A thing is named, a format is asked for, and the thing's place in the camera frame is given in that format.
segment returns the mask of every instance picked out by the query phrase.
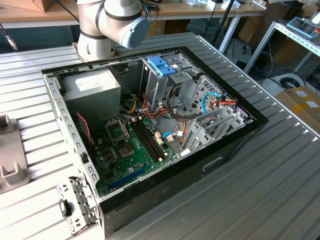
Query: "yellow cable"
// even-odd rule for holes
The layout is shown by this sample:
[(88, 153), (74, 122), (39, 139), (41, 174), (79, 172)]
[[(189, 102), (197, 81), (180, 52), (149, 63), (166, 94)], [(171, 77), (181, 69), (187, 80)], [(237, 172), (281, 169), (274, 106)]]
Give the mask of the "yellow cable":
[(137, 98), (134, 99), (134, 104), (133, 104), (133, 107), (131, 108), (130, 111), (127, 111), (128, 114), (131, 114), (135, 111), (136, 109), (136, 105), (137, 105)]

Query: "side panel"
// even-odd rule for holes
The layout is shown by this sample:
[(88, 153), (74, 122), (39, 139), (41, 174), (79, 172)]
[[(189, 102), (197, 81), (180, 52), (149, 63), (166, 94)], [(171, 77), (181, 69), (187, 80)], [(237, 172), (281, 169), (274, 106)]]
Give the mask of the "side panel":
[[(143, 194), (138, 195), (136, 198), (128, 201), (122, 206), (110, 212), (104, 212), (103, 227), (105, 237), (108, 238), (122, 227), (128, 225), (138, 217), (152, 210), (154, 207), (168, 200), (188, 186), (201, 180), (213, 170), (217, 169), (218, 166), (230, 159), (229, 154), (232, 154), (233, 151), (236, 150), (239, 145), (242, 145), (244, 141), (246, 142), (247, 139), (248, 135), (245, 135), (238, 140), (233, 141), (219, 151), (209, 155), (208, 157), (181, 171), (173, 177), (168, 178), (150, 190), (145, 191)], [(131, 194), (134, 194), (134, 191), (135, 186), (132, 186), (125, 190), (125, 194), (130, 196)], [(100, 205), (102, 210), (104, 209), (105, 205), (108, 205), (108, 200), (104, 201), (102, 205)]]

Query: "motherboard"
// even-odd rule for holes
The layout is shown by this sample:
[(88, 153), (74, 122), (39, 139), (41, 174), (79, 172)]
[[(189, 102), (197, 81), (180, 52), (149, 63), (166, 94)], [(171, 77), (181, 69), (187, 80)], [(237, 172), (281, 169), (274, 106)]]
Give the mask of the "motherboard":
[(157, 142), (156, 132), (152, 121), (144, 118), (137, 122), (109, 122), (93, 136), (95, 167), (100, 176), (96, 184), (99, 196), (132, 183), (177, 158), (166, 143)]

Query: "expansion slot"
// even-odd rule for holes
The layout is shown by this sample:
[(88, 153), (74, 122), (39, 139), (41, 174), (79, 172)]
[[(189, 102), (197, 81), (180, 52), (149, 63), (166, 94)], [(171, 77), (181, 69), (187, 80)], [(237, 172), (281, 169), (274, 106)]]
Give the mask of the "expansion slot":
[(141, 121), (132, 123), (131, 127), (154, 161), (158, 161), (165, 157), (162, 149), (159, 147), (156, 140), (150, 136), (146, 126)]
[(139, 169), (139, 170), (131, 173), (131, 174), (128, 175), (128, 176), (125, 176), (124, 178), (122, 178), (122, 179), (120, 179), (120, 180), (118, 180), (118, 181), (116, 181), (116, 182), (111, 183), (110, 185), (108, 185), (108, 188), (109, 188), (109, 189), (117, 188), (117, 187), (119, 187), (120, 185), (125, 184), (125, 183), (131, 181), (132, 179), (134, 179), (134, 178), (140, 176), (141, 174), (143, 174), (143, 173), (144, 173), (144, 170), (145, 170), (146, 168), (147, 168), (147, 166), (145, 166), (145, 167), (143, 167), (143, 168), (141, 168), (141, 169)]

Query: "slotted aluminum surface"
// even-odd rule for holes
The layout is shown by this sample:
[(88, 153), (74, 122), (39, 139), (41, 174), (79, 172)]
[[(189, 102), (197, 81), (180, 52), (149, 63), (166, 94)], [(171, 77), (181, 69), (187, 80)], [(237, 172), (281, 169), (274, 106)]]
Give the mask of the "slotted aluminum surface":
[[(193, 33), (148, 37), (121, 55), (187, 46), (269, 118), (230, 162), (112, 240), (311, 239), (320, 233), (320, 144), (295, 117)], [(0, 195), (3, 239), (71, 238), (55, 186), (75, 175), (40, 69), (79, 63), (72, 47), (0, 55), (0, 114), (17, 118), (31, 182)], [(100, 240), (95, 225), (76, 240)]]

